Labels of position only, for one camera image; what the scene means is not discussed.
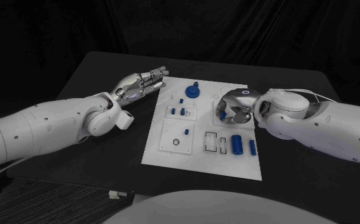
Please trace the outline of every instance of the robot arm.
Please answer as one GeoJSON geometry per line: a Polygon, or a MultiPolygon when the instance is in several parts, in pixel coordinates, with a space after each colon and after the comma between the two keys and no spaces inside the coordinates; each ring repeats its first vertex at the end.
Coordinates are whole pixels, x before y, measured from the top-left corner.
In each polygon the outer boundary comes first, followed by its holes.
{"type": "Polygon", "coordinates": [[[274,137],[294,139],[339,159],[360,162],[360,107],[330,101],[309,103],[299,94],[281,89],[270,89],[262,95],[235,89],[222,96],[216,115],[226,105],[235,108],[235,116],[222,122],[245,123],[251,112],[258,127],[274,137]]]}
{"type": "Polygon", "coordinates": [[[132,116],[121,107],[166,86],[155,81],[167,74],[164,67],[132,73],[111,93],[44,102],[0,118],[0,164],[54,152],[114,125],[127,129],[132,116]]]}

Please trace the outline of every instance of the gray floor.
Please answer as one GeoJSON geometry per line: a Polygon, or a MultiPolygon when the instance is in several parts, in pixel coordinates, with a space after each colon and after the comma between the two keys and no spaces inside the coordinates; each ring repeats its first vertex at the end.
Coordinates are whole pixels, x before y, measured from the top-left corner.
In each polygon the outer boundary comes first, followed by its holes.
{"type": "Polygon", "coordinates": [[[0,223],[102,223],[132,198],[112,200],[102,189],[14,179],[0,193],[0,223]]]}

